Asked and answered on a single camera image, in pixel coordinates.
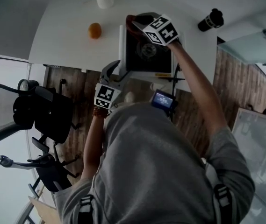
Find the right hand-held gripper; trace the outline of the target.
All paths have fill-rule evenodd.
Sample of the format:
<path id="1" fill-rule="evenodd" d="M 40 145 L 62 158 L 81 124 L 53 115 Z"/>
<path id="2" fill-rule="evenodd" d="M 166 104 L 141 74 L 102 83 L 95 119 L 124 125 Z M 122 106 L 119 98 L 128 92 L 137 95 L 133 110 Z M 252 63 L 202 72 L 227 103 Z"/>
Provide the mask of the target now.
<path id="1" fill-rule="evenodd" d="M 167 46 L 180 37 L 171 19 L 155 12 L 139 14 L 132 21 L 144 35 L 156 45 Z"/>

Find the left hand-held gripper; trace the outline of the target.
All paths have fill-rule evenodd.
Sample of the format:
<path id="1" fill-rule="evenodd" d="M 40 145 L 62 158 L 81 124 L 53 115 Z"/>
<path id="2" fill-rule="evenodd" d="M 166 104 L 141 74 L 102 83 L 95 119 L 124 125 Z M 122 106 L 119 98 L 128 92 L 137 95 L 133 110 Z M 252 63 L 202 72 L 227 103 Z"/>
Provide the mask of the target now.
<path id="1" fill-rule="evenodd" d="M 118 80 L 110 81 L 110 76 L 120 62 L 120 60 L 113 61 L 101 71 L 100 80 L 95 87 L 94 105 L 96 107 L 109 111 L 129 81 L 132 71 L 127 71 Z"/>

